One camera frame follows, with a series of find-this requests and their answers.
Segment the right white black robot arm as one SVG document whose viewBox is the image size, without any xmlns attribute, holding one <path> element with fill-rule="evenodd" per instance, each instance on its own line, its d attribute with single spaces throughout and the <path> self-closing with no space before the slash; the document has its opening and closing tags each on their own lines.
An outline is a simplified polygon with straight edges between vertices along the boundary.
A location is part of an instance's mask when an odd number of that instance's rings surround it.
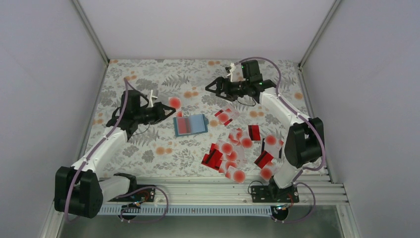
<svg viewBox="0 0 420 238">
<path fill-rule="evenodd" d="M 235 82 L 233 74 L 236 63 L 225 68 L 227 75 L 218 77 L 205 87 L 217 97 L 234 102 L 245 95 L 269 109 L 288 132 L 282 146 L 283 164 L 265 186 L 271 200 L 280 202 L 287 196 L 287 190 L 294 188 L 294 182 L 303 171 L 319 171 L 325 166 L 325 145 L 323 122 L 311 118 L 294 107 L 279 92 L 280 83 L 264 80 L 260 72 L 260 57 L 240 60 L 244 80 Z"/>
</svg>

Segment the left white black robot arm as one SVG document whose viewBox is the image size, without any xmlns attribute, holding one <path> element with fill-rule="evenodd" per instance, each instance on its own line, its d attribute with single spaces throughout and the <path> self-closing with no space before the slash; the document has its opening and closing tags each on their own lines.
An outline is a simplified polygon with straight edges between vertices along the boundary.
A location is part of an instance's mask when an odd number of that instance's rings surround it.
<svg viewBox="0 0 420 238">
<path fill-rule="evenodd" d="M 137 90 L 126 90 L 121 105 L 107 122 L 103 136 L 77 162 L 60 167 L 55 174 L 54 208 L 66 215 L 95 217 L 102 204 L 113 199 L 152 201 L 155 187 L 138 185 L 136 176 L 115 173 L 104 179 L 104 168 L 119 148 L 137 131 L 138 126 L 157 124 L 176 112 L 176 109 L 152 102 Z"/>
</svg>

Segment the teal leather card holder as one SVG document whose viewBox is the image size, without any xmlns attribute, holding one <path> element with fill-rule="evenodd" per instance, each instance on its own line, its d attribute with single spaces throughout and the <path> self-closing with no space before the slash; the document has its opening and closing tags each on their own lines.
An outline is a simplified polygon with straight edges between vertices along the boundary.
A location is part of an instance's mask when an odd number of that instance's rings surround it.
<svg viewBox="0 0 420 238">
<path fill-rule="evenodd" d="M 174 122 L 174 130 L 175 130 L 175 136 L 189 136 L 189 135 L 195 135 L 195 134 L 201 134 L 201 133 L 207 133 L 208 132 L 208 124 L 209 120 L 205 117 L 204 114 L 197 114 L 197 115 L 191 115 L 188 117 L 182 117 L 182 118 L 189 118 L 191 123 L 191 133 L 190 134 L 181 134 L 179 135 L 177 133 L 177 125 L 176 125 L 176 118 L 173 118 Z"/>
</svg>

